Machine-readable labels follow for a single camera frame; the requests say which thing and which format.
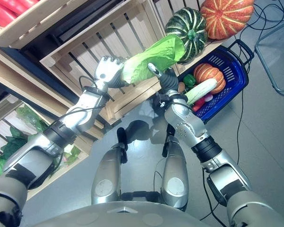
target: grey floor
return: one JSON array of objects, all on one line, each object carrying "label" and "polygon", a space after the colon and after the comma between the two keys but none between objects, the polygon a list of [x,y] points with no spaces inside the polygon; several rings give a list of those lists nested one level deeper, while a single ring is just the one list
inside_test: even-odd
[{"label": "grey floor", "polygon": [[[257,0],[264,6],[276,1]],[[275,10],[269,18],[280,18]],[[253,47],[259,32],[248,29],[242,40]],[[282,37],[273,37],[267,42],[278,46],[266,50],[263,54],[280,85],[284,86],[284,42]],[[238,151],[236,131],[241,113],[241,93],[237,95],[206,125],[220,146],[236,160]],[[133,124],[140,125],[136,133],[130,133],[136,139],[129,145],[128,163],[122,166],[122,191],[131,192],[153,190],[153,175],[165,139],[166,122],[151,108],[151,102],[145,101],[129,112],[122,122],[109,131],[102,140],[94,143],[92,154],[49,185],[38,195],[30,199],[23,210],[22,227],[31,226],[43,220],[90,205],[90,189],[102,156],[116,143],[118,127],[127,128]],[[244,114],[239,132],[240,167],[252,182],[255,192],[265,198],[284,217],[284,95],[276,93],[257,57],[251,65],[249,85],[244,90]],[[209,212],[208,202],[202,187],[202,170],[193,152],[182,146],[189,174],[190,196],[186,212],[201,218]],[[164,161],[159,162],[157,170],[162,173]],[[160,189],[160,178],[155,178],[155,189]],[[219,206],[216,215],[227,223],[226,209]],[[219,223],[212,216],[205,223],[217,227]]]}]

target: shopping basket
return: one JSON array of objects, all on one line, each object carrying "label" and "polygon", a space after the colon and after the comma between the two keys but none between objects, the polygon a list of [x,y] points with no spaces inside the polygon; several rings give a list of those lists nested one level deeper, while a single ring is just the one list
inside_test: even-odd
[{"label": "shopping basket", "polygon": [[[244,63],[240,57],[231,50],[235,44],[238,44],[239,47],[248,54]],[[215,116],[248,84],[249,79],[245,66],[253,59],[253,57],[254,54],[251,49],[244,42],[237,39],[229,47],[217,47],[179,76],[179,81],[182,81],[185,75],[193,74],[195,67],[201,63],[209,63],[223,73],[226,81],[225,88],[218,94],[213,95],[211,101],[206,102],[197,112],[195,112],[195,115],[201,118],[204,123]]]}]

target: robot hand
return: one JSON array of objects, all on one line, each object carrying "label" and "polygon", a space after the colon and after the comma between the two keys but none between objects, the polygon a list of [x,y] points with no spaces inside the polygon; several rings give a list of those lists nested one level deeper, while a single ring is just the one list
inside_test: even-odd
[{"label": "robot hand", "polygon": [[111,56],[101,58],[95,72],[95,80],[104,83],[107,87],[120,88],[129,84],[121,80],[124,64],[121,59]]}]

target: basket handle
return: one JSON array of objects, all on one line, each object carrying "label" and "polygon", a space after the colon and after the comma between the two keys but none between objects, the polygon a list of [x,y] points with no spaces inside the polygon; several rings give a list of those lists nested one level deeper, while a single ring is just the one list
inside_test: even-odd
[{"label": "basket handle", "polygon": [[238,44],[249,55],[249,58],[246,60],[246,62],[243,63],[244,66],[248,64],[255,57],[253,51],[240,39],[236,39],[227,49],[230,51],[231,48],[234,46],[234,44]]}]

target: green striped squash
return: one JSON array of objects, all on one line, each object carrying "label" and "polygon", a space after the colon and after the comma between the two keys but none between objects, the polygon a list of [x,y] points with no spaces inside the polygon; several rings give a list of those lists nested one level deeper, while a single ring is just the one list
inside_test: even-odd
[{"label": "green striped squash", "polygon": [[177,11],[165,25],[166,35],[175,34],[184,43],[185,53],[178,63],[187,63],[199,54],[207,42],[206,20],[195,9],[185,7]]}]

